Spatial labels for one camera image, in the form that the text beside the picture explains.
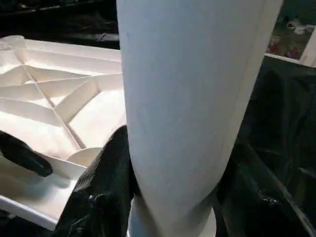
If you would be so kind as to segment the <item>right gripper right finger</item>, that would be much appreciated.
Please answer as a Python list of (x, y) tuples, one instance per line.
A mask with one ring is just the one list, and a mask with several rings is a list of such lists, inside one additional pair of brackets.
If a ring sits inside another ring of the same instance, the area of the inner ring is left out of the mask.
[(235, 143), (215, 191), (218, 237), (316, 235), (315, 225), (248, 144)]

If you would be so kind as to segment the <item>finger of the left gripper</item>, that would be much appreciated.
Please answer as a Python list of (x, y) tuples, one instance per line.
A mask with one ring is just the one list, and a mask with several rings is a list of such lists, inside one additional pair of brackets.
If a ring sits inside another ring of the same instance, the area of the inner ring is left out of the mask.
[(22, 140), (2, 130), (0, 131), (0, 156), (41, 177), (47, 177), (53, 173), (51, 164), (42, 155), (36, 153)]

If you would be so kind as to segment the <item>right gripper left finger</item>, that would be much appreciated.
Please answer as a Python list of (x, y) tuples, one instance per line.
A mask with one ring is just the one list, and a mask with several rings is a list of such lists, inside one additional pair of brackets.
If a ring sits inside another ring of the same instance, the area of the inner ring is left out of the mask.
[(124, 237), (137, 189), (128, 133), (119, 127), (78, 179), (59, 218), (55, 237)]

